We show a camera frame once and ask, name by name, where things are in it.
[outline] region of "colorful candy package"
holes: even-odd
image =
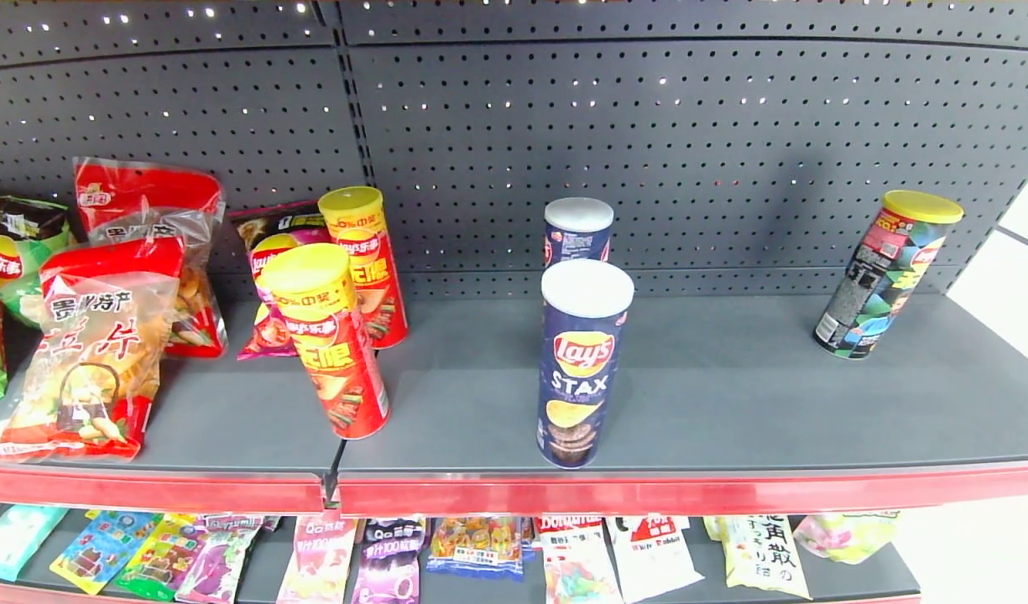
[[[40,271],[47,309],[0,459],[141,451],[159,387],[183,244],[177,237],[61,252]]]
[[[141,549],[161,517],[146,512],[101,512],[50,563],[50,572],[96,596]]]
[[[521,519],[436,519],[426,569],[464,577],[521,580]]]
[[[167,351],[213,358],[226,348],[226,327],[208,281],[208,256],[226,202],[206,173],[141,161],[73,159],[80,221],[95,243],[179,236],[185,267]]]
[[[260,276],[264,264],[283,252],[301,244],[331,241],[316,199],[235,212],[230,215],[230,223],[245,241],[245,253],[254,280]],[[237,360],[298,355],[271,292],[259,284],[256,291],[261,304],[256,312],[253,337],[237,353]]]
[[[0,579],[14,582],[25,563],[66,516],[65,507],[10,505],[0,516]]]

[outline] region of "potato chip can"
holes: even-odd
[[[271,258],[257,284],[279,305],[334,432],[363,439],[382,428],[391,407],[364,333],[350,254],[333,243],[302,244]]]
[[[405,340],[409,323],[383,217],[382,192],[372,187],[333,190],[319,198],[319,211],[332,243],[350,253],[350,271],[372,346],[391,348]]]
[[[844,360],[870,354],[963,215],[962,206],[951,199],[887,191],[815,325],[813,336],[820,346]]]
[[[613,264],[578,259],[547,268],[541,289],[537,444],[547,461],[577,469],[595,456],[633,279]]]

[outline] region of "chip bag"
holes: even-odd
[[[0,195],[0,300],[25,325],[46,317],[40,267],[74,243],[66,214],[60,203]]]
[[[80,221],[95,243],[177,235],[185,268],[167,351],[214,358],[226,348],[226,327],[208,281],[208,254],[226,202],[206,173],[141,161],[73,159]]]
[[[159,387],[185,253],[179,237],[61,252],[40,271],[50,313],[0,459],[133,458]]]

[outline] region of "candy package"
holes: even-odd
[[[38,271],[58,251],[73,244],[67,207],[0,195],[0,300],[23,324],[46,317]]]
[[[859,565],[893,540],[901,512],[806,516],[794,538],[805,550],[847,565]]]
[[[73,169],[77,210],[89,240],[181,237],[185,267],[167,351],[208,358],[221,354],[226,327],[206,272],[226,209],[219,182],[184,167],[91,157],[74,158]]]
[[[20,400],[0,421],[0,459],[137,455],[183,252],[180,238],[143,238],[68,250],[44,264],[52,316]]]
[[[0,516],[0,579],[14,582],[25,563],[66,516],[65,507],[10,505]]]
[[[436,519],[426,569],[464,577],[521,580],[521,519]]]
[[[156,528],[160,514],[101,512],[54,562],[50,572],[96,596]]]
[[[357,521],[341,519],[337,511],[299,516],[276,604],[341,602],[356,533]]]
[[[252,270],[254,280],[260,276],[264,264],[283,252],[300,244],[331,241],[316,199],[235,212],[229,219],[245,241],[249,270]],[[260,307],[253,325],[253,337],[237,353],[237,360],[298,355],[271,292],[260,286],[256,286],[256,291],[260,295]]]

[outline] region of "plastic packaging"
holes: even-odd
[[[14,582],[40,543],[66,516],[65,507],[10,505],[0,516],[0,579]]]
[[[182,259],[180,238],[158,237],[76,248],[44,264],[52,316],[0,421],[0,459],[141,451]]]
[[[226,209],[218,181],[184,167],[93,157],[74,158],[73,169],[77,210],[89,240],[183,238],[185,268],[167,351],[207,358],[221,354],[226,327],[206,272]]]
[[[436,519],[426,569],[464,577],[520,581],[524,575],[521,519],[509,516]]]

